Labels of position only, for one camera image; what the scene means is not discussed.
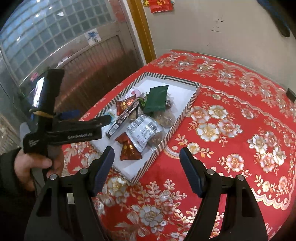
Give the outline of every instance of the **barcode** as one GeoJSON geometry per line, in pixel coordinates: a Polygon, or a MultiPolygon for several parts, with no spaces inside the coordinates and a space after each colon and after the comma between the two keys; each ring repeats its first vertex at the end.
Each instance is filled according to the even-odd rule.
{"type": "Polygon", "coordinates": [[[148,128],[150,128],[153,132],[156,131],[157,127],[153,122],[150,122],[148,124],[148,128]]]}

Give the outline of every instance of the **green snack bag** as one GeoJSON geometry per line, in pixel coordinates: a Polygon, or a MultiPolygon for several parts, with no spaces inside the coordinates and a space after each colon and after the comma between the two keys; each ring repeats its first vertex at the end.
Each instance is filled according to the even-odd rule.
{"type": "Polygon", "coordinates": [[[145,108],[143,110],[144,114],[153,111],[165,111],[167,91],[168,85],[151,88],[147,97],[145,108]]]}

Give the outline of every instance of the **white wall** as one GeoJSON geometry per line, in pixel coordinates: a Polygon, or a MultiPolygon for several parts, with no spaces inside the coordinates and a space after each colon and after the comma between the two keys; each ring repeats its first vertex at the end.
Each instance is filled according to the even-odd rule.
{"type": "Polygon", "coordinates": [[[283,37],[256,0],[176,0],[173,12],[144,9],[158,57],[171,49],[222,57],[296,92],[296,40],[283,37]]]}

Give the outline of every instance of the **red tablecloth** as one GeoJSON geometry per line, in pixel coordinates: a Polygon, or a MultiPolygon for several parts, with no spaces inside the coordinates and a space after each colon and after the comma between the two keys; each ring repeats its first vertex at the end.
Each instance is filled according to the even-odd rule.
{"type": "MultiPolygon", "coordinates": [[[[201,90],[165,151],[136,185],[110,171],[94,204],[113,238],[184,239],[201,202],[191,191],[178,160],[178,152],[185,146],[220,175],[246,177],[263,214],[268,237],[273,237],[288,217],[295,198],[296,109],[285,91],[238,64],[171,51],[116,86],[82,120],[94,118],[146,71],[197,81],[201,90]]],[[[64,153],[66,175],[87,167],[99,156],[88,142],[66,145],[64,153]]],[[[225,200],[223,196],[212,236],[219,234],[225,200]]]]}

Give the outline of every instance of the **red paper sticker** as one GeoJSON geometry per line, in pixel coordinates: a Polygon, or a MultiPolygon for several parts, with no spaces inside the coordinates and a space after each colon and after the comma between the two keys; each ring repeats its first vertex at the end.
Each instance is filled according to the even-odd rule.
{"type": "Polygon", "coordinates": [[[149,0],[149,4],[152,13],[173,10],[173,5],[170,0],[149,0]]]}

